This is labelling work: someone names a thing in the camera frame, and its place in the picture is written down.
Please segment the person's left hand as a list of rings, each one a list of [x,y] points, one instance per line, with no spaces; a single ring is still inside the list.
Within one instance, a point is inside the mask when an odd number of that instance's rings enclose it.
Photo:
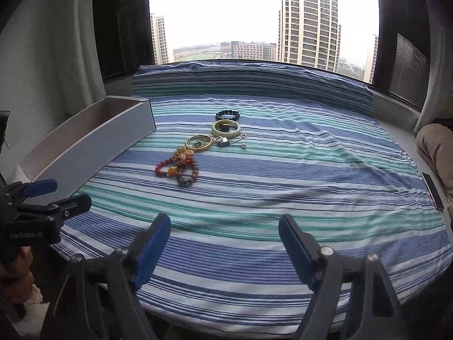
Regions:
[[[22,304],[30,299],[35,278],[30,271],[33,262],[31,247],[22,247],[8,269],[1,266],[1,293],[12,303]]]

